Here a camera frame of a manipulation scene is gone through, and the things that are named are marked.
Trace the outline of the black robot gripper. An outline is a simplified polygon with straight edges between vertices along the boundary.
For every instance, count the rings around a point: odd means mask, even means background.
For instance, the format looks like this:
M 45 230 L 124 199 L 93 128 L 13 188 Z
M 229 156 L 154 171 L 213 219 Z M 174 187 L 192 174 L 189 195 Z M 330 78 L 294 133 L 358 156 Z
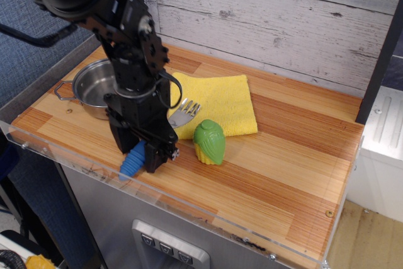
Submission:
M 115 91 L 103 97 L 111 133 L 122 154 L 145 141 L 144 167 L 148 173 L 176 157 L 178 136 L 167 120 L 170 97 L 170 81 L 166 78 L 147 84 L 143 91 Z

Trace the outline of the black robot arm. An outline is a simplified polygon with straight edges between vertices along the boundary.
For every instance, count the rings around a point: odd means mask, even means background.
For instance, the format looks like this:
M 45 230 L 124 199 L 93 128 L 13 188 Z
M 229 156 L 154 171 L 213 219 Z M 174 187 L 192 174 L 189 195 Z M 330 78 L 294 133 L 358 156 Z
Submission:
M 145 169 L 153 173 L 178 154 L 167 119 L 175 78 L 164 68 L 167 48 L 157 36 L 144 0 L 35 0 L 52 15 L 96 35 L 115 74 L 104 97 L 116 144 L 129 152 L 144 143 Z

